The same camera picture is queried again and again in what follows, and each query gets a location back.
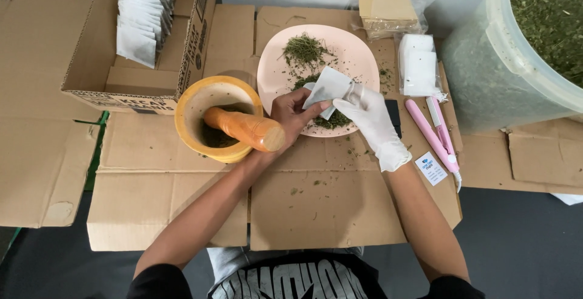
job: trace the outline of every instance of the mortar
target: mortar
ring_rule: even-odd
[[[232,146],[214,148],[202,135],[203,116],[213,106],[231,106],[250,115],[263,116],[263,105],[251,86],[234,77],[214,76],[192,84],[180,96],[174,114],[174,124],[184,143],[194,151],[225,163],[241,161],[252,147],[237,142]]]

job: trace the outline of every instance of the person's left hand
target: person's left hand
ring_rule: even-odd
[[[310,120],[316,118],[332,105],[330,101],[320,101],[314,103],[307,110],[302,109],[311,92],[307,88],[300,88],[273,100],[271,119],[279,122],[286,132],[286,141],[278,151],[279,153],[284,152],[295,143],[302,129]]]

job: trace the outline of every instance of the pink plate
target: pink plate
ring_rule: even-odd
[[[289,74],[291,69],[286,63],[286,58],[281,56],[283,49],[290,38],[301,36],[304,32],[310,37],[322,40],[328,50],[334,53],[335,57],[324,57],[326,63],[330,63],[330,67],[376,92],[380,90],[381,82],[378,75],[377,62],[374,59],[373,52],[360,38],[347,31],[330,26],[300,25],[289,27],[273,36],[267,43],[259,60],[257,89],[261,103],[269,115],[271,114],[273,99],[291,92],[297,81],[295,77]],[[324,65],[321,65],[319,70],[314,71],[314,73],[321,72],[322,69],[324,69]],[[306,70],[303,73],[300,73],[300,71],[302,70],[296,69],[296,72],[302,77],[312,74],[310,70]],[[313,122],[310,122],[304,128],[302,134],[313,137],[336,137],[350,134],[357,130],[358,128],[354,123],[332,130],[316,127]]]

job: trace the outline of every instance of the gloved hand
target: gloved hand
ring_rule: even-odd
[[[393,172],[412,159],[397,136],[383,95],[354,84],[344,98],[334,99],[332,104],[358,126],[380,161],[382,171]]]

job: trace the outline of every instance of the person's arm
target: person's arm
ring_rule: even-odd
[[[286,133],[283,147],[276,153],[252,151],[187,206],[142,253],[134,278],[146,268],[162,263],[183,269],[209,243],[261,173],[292,146],[311,119],[330,106],[330,102],[320,102],[303,111],[310,93],[301,88],[273,100],[271,117]]]
[[[470,282],[462,248],[412,161],[389,172],[404,233],[429,282],[453,275]]]
[[[346,99],[335,99],[333,104],[354,121],[381,170],[388,172],[405,236],[429,282],[445,275],[469,281],[459,243],[397,136],[383,95],[357,84]]]

